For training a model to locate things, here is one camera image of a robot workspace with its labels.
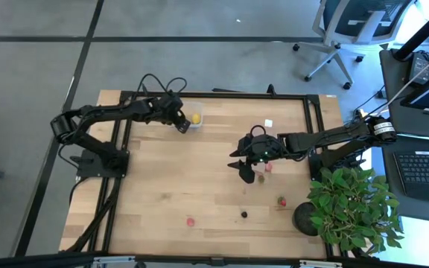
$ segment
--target red strawberry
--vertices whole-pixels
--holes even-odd
[[[286,199],[284,198],[284,197],[279,197],[278,199],[277,199],[277,203],[279,204],[279,205],[282,205],[282,206],[286,206]]]

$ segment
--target wooden table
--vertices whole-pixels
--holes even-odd
[[[117,104],[121,92],[103,90],[98,104]],[[248,185],[227,163],[238,139],[255,124],[273,120],[267,133],[306,132],[299,100],[189,98],[204,103],[203,125],[178,133],[158,123],[134,123],[128,150],[129,171],[122,180],[109,252],[129,255],[325,258],[319,237],[298,232],[293,210],[307,201],[307,161],[272,162],[264,183]],[[326,129],[342,124],[335,96],[320,96]],[[311,107],[314,129],[315,111]],[[113,122],[95,124],[90,134],[109,141]],[[60,243],[70,247],[94,216],[101,178],[89,179],[74,193]],[[277,204],[278,197],[287,206]],[[241,217],[246,211],[248,217]],[[188,227],[187,218],[195,220]],[[96,249],[101,248],[104,223]]]

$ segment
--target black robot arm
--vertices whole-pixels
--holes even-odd
[[[319,133],[284,133],[277,138],[266,134],[254,136],[252,131],[262,126],[254,126],[250,133],[239,140],[238,149],[231,157],[246,156],[246,161],[239,160],[228,164],[231,168],[239,169],[240,177],[247,183],[253,183],[255,173],[251,165],[259,162],[268,163],[276,159],[292,159],[302,161],[310,156],[311,173],[316,174],[321,167],[336,168],[349,166],[355,162],[357,154],[364,150],[389,144],[396,140],[396,132],[392,124],[382,117],[369,117],[348,126],[337,127]],[[343,142],[336,150],[324,150],[317,155],[316,149]]]
[[[84,106],[58,115],[51,121],[56,141],[63,144],[77,144],[85,150],[81,157],[71,159],[79,164],[78,176],[124,176],[127,170],[129,152],[118,150],[112,142],[102,142],[86,131],[94,123],[114,120],[136,122],[158,121],[174,125],[185,133],[190,126],[181,111],[183,102],[176,93],[168,91],[160,99],[145,98],[128,104],[114,106]]]

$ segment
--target red berry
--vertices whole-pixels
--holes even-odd
[[[264,169],[265,169],[267,172],[271,172],[271,170],[273,169],[273,164],[271,164],[271,163],[267,163],[267,164],[266,164],[266,167],[264,167]]]
[[[194,220],[192,218],[188,218],[186,220],[186,225],[193,227],[194,226]]]

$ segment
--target small block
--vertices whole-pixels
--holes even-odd
[[[273,169],[273,164],[271,164],[271,163],[267,163],[267,164],[266,164],[266,167],[264,167],[264,169],[265,169],[267,172],[270,172],[270,171]]]
[[[265,127],[273,127],[273,121],[269,120],[269,119],[264,120],[264,126]]]

